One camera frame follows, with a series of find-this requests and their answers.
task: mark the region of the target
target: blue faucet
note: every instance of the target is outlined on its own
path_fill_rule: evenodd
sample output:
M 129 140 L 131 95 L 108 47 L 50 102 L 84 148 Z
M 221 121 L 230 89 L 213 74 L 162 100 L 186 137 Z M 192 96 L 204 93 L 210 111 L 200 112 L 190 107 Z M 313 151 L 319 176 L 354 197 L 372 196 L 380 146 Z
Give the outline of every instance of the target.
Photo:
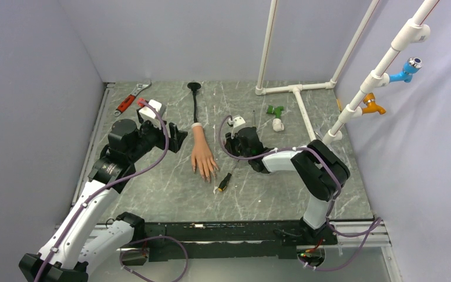
M 412 75 L 422 67 L 422 61 L 419 58 L 409 58 L 407 62 L 403 65 L 402 72 L 396 75 L 390 75 L 390 82 L 404 81 L 410 82 L 412 80 Z

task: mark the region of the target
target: green pipe fitting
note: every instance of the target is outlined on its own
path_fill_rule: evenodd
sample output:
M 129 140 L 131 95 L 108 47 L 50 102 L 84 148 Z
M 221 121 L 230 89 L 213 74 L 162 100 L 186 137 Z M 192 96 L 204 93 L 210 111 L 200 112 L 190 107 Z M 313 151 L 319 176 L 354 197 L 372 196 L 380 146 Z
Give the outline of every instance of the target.
M 283 106 L 279 106 L 274 108 L 274 106 L 269 105 L 269 107 L 267 107 L 267 113 L 270 115 L 275 115 L 276 119 L 280 119 L 281 118 L 281 112 L 284 110 Z

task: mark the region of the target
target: enclosure floor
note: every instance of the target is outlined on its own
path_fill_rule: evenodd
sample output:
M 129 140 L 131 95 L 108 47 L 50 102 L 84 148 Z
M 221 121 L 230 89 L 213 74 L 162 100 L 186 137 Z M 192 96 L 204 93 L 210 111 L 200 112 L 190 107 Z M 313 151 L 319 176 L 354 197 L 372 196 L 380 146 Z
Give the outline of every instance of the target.
M 221 170 L 211 183 L 204 182 L 191 169 L 193 149 L 193 97 L 187 89 L 187 82 L 153 82 L 141 93 L 146 100 L 155 99 L 167 105 L 164 119 L 177 124 L 180 130 L 189 132 L 178 153 L 169 152 L 164 160 L 146 174 L 132 179 L 121 196 L 116 199 L 101 218 L 115 218 L 122 212 L 131 212 L 146 221 L 230 221 L 230 220 L 283 220 L 299 219 L 307 208 L 308 190 L 296 172 L 261 174 L 253 171 L 247 162 L 240 162 L 224 192 L 213 193 L 214 186 L 234 166 L 234 160 L 226 156 L 215 138 L 218 125 L 225 115 L 241 115 L 248 125 L 256 125 L 260 140 L 266 147 L 293 147 L 306 145 L 308 134 L 292 93 L 255 95 L 252 81 L 206 81 L 198 94 L 198 119 L 203 124 L 211 151 Z M 300 82 L 271 81 L 268 87 L 298 84 Z M 136 82 L 115 84 L 112 96 L 108 97 L 106 118 L 102 135 L 93 157 L 99 157 L 107 144 L 107 135 L 115 120 L 137 120 L 137 103 L 134 102 L 119 117 L 113 112 L 119 103 L 132 91 Z M 302 98 L 314 129 L 326 132 L 336 121 L 339 110 L 333 90 L 307 90 Z M 272 129 L 272 115 L 265 113 L 268 105 L 284 106 L 281 120 L 283 132 Z M 336 201 L 333 218 L 370 219 L 369 202 L 364 191 L 352 146 L 343 128 L 343 140 L 333 142 L 333 152 L 344 161 L 351 171 L 342 194 Z M 136 163 L 141 170 L 153 163 L 161 154 L 155 148 Z

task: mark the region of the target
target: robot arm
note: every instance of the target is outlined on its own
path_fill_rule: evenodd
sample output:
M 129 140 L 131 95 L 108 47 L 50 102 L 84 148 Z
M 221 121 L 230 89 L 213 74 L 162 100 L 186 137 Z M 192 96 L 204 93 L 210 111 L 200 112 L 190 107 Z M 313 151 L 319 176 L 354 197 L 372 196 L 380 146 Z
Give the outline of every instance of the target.
M 326 228 L 326 216 L 331 202 L 337 192 L 336 184 L 319 161 L 303 148 L 310 148 L 319 155 L 324 163 L 343 186 L 350 177 L 347 166 L 334 155 L 320 140 L 314 140 L 307 146 L 293 150 L 279 151 L 277 148 L 264 147 L 257 135 L 256 127 L 246 127 L 240 116 L 235 116 L 230 125 L 233 133 L 226 133 L 226 150 L 234 156 L 254 157 L 275 151 L 267 156 L 249 160 L 248 163 L 256 171 L 271 173 L 277 171 L 296 171 L 309 191 L 307 210 L 302 218 L 305 236 L 317 238 Z
M 145 238 L 144 220 L 130 213 L 119 215 L 110 228 L 86 243 L 101 215 L 123 191 L 128 180 L 101 190 L 136 172 L 134 163 L 153 147 L 165 148 L 166 136 L 158 116 L 165 107 L 155 100 L 149 107 L 137 110 L 140 128 L 130 119 L 115 122 L 108 135 L 108 142 L 89 173 L 89 181 L 73 209 L 53 237 L 38 254 L 25 254 L 19 267 L 27 281 L 86 282 L 90 273 L 119 247 L 131 241 Z M 169 150 L 179 151 L 187 132 L 180 132 L 169 123 Z M 44 261 L 39 279 L 36 276 Z

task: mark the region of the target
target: mannequin hand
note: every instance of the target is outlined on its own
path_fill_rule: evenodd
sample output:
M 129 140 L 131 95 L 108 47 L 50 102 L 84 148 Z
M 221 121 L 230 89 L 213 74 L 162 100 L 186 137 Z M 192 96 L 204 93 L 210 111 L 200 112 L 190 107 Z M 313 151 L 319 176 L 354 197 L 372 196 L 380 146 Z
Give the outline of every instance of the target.
M 201 178 L 210 182 L 210 175 L 213 174 L 215 177 L 215 169 L 218 170 L 218 166 L 215 163 L 213 154 L 208 147 L 207 141 L 205 140 L 205 134 L 203 132 L 203 127 L 201 125 L 196 125 L 193 127 L 194 135 L 194 147 L 191 153 L 191 165 L 193 166 L 193 172 L 196 172 L 196 166 L 199 168 Z

